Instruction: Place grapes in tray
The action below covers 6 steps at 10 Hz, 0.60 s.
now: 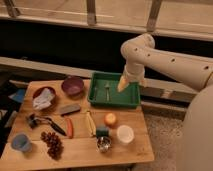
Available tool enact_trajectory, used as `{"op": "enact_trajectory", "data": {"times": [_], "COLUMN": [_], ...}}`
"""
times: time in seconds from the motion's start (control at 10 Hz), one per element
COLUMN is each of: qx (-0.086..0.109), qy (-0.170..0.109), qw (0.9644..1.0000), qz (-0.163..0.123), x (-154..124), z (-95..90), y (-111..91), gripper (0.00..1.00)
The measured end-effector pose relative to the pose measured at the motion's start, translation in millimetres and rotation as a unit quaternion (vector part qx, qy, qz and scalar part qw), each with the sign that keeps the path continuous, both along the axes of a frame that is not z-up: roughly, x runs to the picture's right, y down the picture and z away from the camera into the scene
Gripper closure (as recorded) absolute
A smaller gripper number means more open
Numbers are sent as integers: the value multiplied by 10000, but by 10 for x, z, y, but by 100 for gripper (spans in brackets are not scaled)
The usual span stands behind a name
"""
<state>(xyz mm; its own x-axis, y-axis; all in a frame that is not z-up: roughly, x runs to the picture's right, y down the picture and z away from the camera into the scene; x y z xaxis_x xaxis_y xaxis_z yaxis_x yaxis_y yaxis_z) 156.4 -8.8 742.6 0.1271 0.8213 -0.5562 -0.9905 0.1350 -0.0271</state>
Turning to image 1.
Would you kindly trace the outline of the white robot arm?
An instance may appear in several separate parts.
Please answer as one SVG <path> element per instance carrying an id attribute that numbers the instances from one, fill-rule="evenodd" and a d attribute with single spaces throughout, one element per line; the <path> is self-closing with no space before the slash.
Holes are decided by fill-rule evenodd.
<path id="1" fill-rule="evenodd" d="M 148 33 L 125 41 L 121 54 L 119 92 L 131 82 L 144 86 L 146 67 L 198 91 L 184 118 L 176 171 L 213 171 L 213 59 L 157 50 Z"/>

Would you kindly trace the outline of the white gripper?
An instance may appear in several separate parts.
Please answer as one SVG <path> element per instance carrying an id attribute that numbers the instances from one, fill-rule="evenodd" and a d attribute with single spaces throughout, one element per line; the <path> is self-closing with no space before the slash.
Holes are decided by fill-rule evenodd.
<path id="1" fill-rule="evenodd" d="M 120 78 L 117 90 L 122 92 L 128 87 L 129 82 L 138 82 L 139 84 L 145 83 L 145 68 L 144 67 L 124 67 L 123 75 Z"/>

